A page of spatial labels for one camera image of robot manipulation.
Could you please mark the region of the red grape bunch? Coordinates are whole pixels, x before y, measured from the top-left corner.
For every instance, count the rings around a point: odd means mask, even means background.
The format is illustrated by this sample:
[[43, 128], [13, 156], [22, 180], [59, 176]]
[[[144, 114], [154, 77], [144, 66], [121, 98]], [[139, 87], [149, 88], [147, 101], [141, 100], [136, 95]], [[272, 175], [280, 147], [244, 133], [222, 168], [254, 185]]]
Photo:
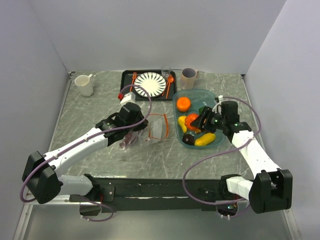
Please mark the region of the red grape bunch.
[[122, 142], [119, 146], [122, 150], [126, 150], [131, 147], [138, 139], [138, 133], [134, 131], [130, 131], [127, 135], [124, 136]]

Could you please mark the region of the clear zip top bag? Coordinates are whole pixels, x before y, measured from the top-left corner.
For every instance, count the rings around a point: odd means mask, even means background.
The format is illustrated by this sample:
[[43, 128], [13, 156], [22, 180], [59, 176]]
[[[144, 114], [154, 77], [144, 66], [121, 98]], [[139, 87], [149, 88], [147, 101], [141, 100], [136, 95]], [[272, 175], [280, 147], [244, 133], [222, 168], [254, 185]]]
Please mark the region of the clear zip top bag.
[[129, 148], [147, 147], [168, 138], [170, 129], [167, 114], [151, 113], [148, 118], [148, 125], [145, 129], [136, 131], [138, 133], [137, 141]]

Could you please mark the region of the orange pumpkin toy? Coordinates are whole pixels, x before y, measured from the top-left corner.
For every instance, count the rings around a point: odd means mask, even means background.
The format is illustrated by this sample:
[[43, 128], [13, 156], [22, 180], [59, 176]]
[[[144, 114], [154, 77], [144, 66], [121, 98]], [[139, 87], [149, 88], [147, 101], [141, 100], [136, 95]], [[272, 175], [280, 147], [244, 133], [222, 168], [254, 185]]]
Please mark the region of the orange pumpkin toy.
[[194, 126], [191, 126], [191, 123], [193, 121], [195, 121], [197, 119], [199, 115], [197, 113], [191, 113], [187, 116], [187, 118], [185, 119], [185, 124], [187, 126], [187, 129], [188, 130], [191, 130], [191, 131], [195, 131], [197, 128], [194, 127]]

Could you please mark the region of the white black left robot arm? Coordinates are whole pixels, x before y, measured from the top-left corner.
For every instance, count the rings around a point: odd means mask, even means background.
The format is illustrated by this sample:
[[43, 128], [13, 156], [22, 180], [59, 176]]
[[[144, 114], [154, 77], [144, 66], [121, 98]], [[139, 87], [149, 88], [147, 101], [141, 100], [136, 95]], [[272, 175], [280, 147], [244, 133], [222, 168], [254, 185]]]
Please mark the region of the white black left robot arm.
[[66, 176], [67, 170], [90, 154], [121, 141], [129, 132], [148, 126], [140, 106], [128, 102], [119, 112], [98, 122], [89, 132], [67, 145], [41, 154], [29, 155], [22, 181], [39, 204], [45, 204], [58, 195], [81, 195], [95, 200], [100, 189], [90, 175]]

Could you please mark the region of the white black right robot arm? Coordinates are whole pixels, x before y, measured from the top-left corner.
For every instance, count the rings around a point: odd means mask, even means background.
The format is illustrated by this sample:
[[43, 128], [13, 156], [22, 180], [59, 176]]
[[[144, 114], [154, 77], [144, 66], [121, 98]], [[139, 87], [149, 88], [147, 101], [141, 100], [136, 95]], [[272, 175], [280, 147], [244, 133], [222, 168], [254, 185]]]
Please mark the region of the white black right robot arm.
[[190, 123], [204, 133], [222, 133], [241, 153], [249, 166], [254, 180], [240, 175], [221, 177], [219, 195], [230, 199], [234, 195], [246, 199], [257, 214], [287, 210], [292, 206], [293, 175], [281, 169], [264, 151], [251, 127], [240, 121], [239, 99], [229, 97], [217, 106], [204, 107], [200, 115]]

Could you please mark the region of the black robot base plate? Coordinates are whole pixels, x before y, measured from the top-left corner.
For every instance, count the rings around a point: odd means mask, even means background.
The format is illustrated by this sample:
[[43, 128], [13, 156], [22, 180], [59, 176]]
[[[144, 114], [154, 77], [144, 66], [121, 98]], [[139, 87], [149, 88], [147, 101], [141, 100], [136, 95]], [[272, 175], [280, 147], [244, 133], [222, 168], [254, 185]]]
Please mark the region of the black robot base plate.
[[117, 211], [192, 210], [214, 211], [240, 197], [227, 191], [218, 179], [93, 178], [91, 201]]

